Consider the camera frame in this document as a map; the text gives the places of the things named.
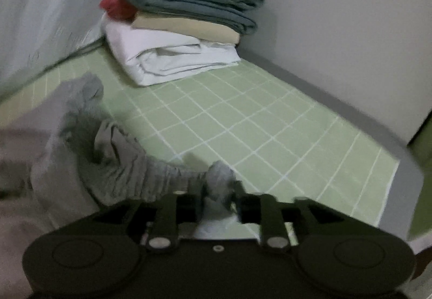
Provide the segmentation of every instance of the white towel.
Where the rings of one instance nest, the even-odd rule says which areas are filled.
[[[138,85],[168,82],[234,66],[240,61],[232,44],[168,31],[136,29],[108,17],[104,18],[103,26],[112,53]]]

